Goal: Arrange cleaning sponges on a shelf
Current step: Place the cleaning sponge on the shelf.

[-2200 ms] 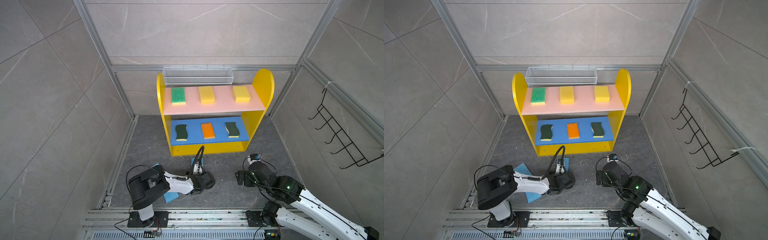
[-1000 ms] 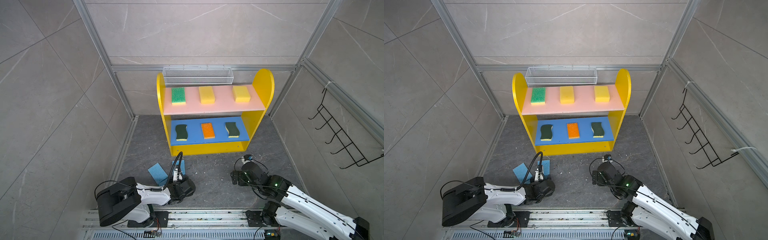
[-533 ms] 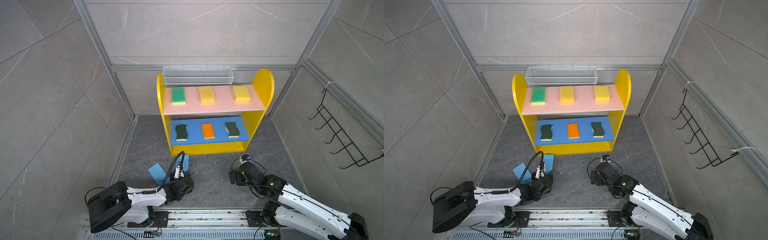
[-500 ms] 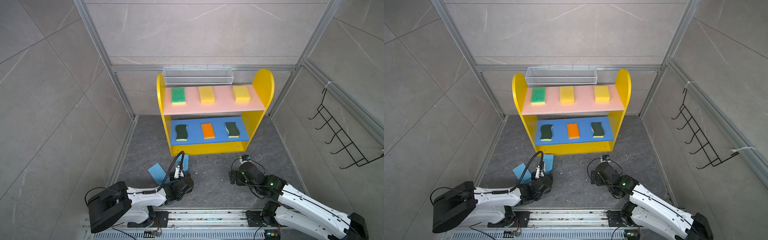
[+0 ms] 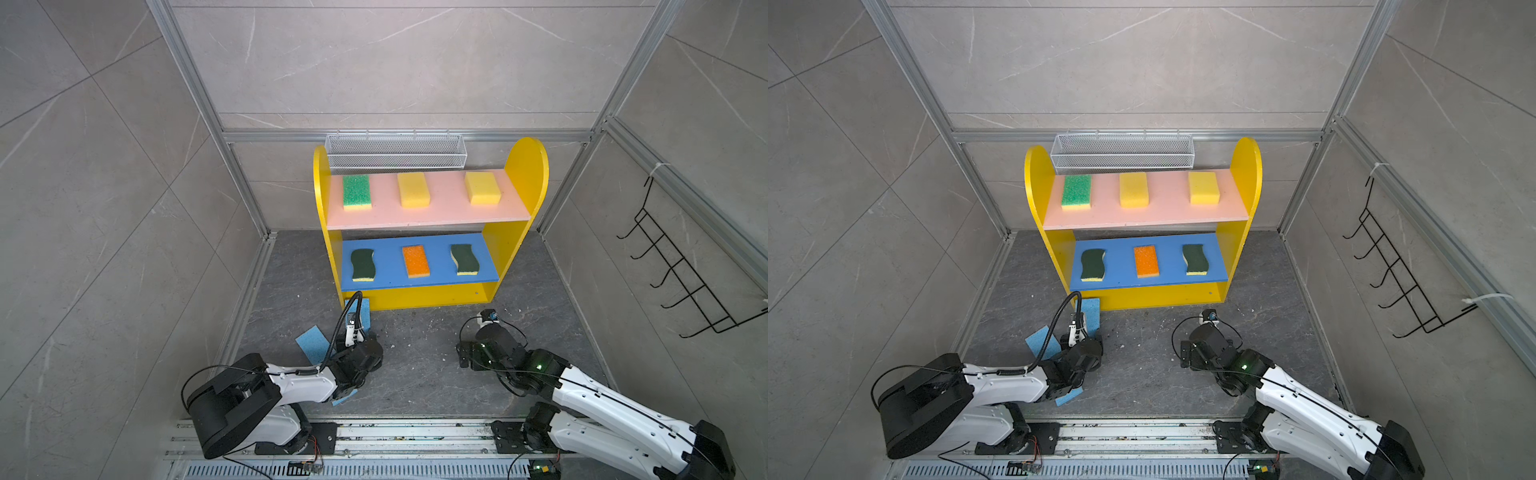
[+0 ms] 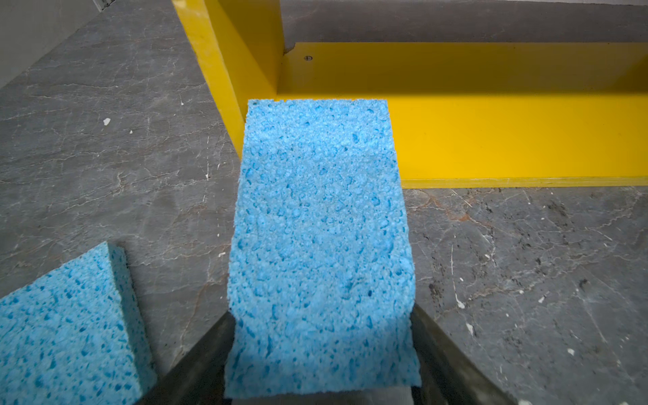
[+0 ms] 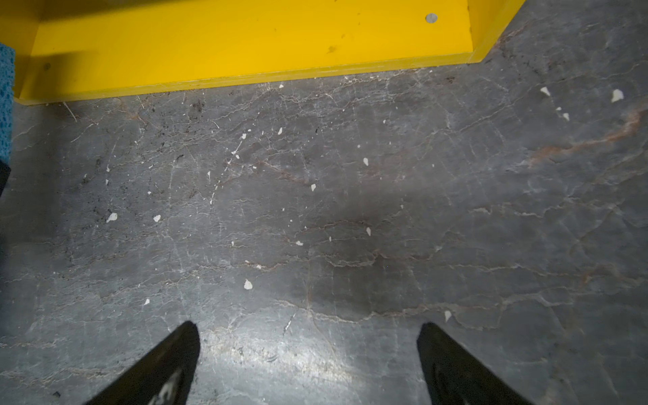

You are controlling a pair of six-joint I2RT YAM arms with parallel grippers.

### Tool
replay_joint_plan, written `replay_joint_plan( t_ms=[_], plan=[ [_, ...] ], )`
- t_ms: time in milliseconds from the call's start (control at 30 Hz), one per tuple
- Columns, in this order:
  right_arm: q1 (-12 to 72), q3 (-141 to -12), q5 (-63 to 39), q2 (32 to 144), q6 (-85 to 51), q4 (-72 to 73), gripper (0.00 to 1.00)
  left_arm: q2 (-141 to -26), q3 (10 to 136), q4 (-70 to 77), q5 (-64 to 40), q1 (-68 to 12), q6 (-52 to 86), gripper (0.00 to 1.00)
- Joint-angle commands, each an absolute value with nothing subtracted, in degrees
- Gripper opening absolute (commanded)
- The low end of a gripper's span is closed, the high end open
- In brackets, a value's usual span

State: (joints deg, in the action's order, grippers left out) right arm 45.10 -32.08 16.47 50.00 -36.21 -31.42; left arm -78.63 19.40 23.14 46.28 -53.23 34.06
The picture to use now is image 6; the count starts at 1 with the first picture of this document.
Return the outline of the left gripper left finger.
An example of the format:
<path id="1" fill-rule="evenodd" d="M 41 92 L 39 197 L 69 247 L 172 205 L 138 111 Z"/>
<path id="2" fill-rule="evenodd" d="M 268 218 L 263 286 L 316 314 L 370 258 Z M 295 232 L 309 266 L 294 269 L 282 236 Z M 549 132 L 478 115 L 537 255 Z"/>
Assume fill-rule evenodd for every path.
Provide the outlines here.
<path id="1" fill-rule="evenodd" d="M 226 312 L 188 354 L 139 404 L 231 404 L 226 398 L 224 368 L 235 336 L 236 320 Z"/>

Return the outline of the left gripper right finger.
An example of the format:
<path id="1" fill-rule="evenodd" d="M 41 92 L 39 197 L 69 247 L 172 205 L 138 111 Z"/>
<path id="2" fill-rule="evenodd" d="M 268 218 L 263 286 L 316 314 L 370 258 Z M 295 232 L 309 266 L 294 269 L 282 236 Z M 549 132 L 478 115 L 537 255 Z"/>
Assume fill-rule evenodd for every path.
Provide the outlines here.
<path id="1" fill-rule="evenodd" d="M 457 347 L 419 305 L 410 315 L 421 384 L 412 388 L 415 404 L 516 404 Z"/>

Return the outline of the blue sponge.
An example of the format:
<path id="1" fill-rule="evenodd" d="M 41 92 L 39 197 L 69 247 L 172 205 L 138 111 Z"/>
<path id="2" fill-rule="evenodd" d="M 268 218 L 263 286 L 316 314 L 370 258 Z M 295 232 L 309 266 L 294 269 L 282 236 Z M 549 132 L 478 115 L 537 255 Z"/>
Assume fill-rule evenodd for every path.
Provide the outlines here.
<path id="1" fill-rule="evenodd" d="M 391 123 L 382 100 L 250 101 L 229 255 L 229 398 L 421 383 Z"/>
<path id="2" fill-rule="evenodd" d="M 157 379 L 121 247 L 104 242 L 1 299 L 3 404 L 134 404 Z"/>

